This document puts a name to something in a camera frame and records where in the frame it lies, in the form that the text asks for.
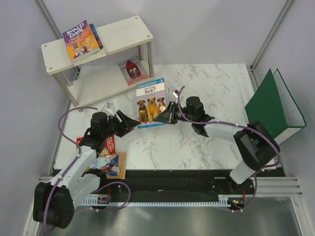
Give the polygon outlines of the dog picture book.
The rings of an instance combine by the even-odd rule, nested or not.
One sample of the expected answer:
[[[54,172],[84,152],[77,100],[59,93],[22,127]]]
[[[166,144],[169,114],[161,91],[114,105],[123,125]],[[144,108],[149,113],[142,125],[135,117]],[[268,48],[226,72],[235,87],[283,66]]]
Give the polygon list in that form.
[[[164,125],[155,121],[166,109],[164,78],[156,79],[136,86],[139,129]]]

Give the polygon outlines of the red Treehouse book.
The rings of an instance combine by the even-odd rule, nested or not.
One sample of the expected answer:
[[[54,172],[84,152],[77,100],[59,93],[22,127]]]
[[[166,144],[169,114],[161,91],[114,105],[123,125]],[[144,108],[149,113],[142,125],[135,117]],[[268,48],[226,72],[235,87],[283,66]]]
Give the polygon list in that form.
[[[77,149],[80,148],[80,153],[92,153],[94,158],[105,157],[116,153],[115,139],[110,137],[105,139],[93,139],[91,137],[79,137],[76,139]]]

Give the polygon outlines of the Jane Eyre blue book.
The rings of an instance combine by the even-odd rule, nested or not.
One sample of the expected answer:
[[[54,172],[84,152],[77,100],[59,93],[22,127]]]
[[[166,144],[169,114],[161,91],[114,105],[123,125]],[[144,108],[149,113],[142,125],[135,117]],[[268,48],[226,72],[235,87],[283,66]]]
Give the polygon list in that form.
[[[101,40],[100,40],[100,38],[99,38],[99,36],[98,36],[97,30],[96,30],[94,24],[89,24],[89,26],[90,26],[90,28],[91,28],[93,34],[94,34],[94,37],[95,37],[95,39],[96,39],[96,41],[97,41],[97,44],[98,44],[98,46],[99,46],[99,49],[102,50],[102,49],[103,49],[103,44],[102,44],[102,42],[101,42]]]

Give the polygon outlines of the Roald Dahl purple book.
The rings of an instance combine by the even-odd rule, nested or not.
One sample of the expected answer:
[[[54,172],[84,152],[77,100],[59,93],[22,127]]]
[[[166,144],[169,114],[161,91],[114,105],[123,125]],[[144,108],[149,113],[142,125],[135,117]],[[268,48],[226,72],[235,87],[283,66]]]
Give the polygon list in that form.
[[[82,60],[100,51],[87,20],[63,32],[63,39],[72,62]]]

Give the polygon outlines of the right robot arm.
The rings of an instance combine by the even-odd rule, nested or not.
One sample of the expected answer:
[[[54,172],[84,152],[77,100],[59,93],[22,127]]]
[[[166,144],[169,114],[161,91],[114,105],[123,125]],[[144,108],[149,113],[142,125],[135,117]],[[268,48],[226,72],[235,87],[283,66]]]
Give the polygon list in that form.
[[[266,168],[275,157],[280,156],[278,144],[259,121],[246,125],[219,121],[206,114],[203,103],[197,96],[189,97],[185,107],[170,102],[154,120],[168,124],[187,121],[198,135],[235,143],[242,160],[225,181],[227,191],[233,194],[243,188],[245,180]]]

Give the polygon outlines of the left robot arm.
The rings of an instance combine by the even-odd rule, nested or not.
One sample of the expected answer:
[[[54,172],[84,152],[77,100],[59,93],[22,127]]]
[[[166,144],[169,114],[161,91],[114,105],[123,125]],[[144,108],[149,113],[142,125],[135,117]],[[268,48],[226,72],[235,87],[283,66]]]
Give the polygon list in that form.
[[[104,112],[94,113],[90,127],[77,144],[77,154],[56,176],[36,186],[33,220],[42,223],[46,231],[49,231],[49,225],[65,229],[75,209],[89,194],[94,191],[104,193],[108,188],[108,181],[101,177],[101,171],[88,171],[87,166],[104,150],[108,138],[123,137],[138,125],[138,121],[120,110],[112,116]]]

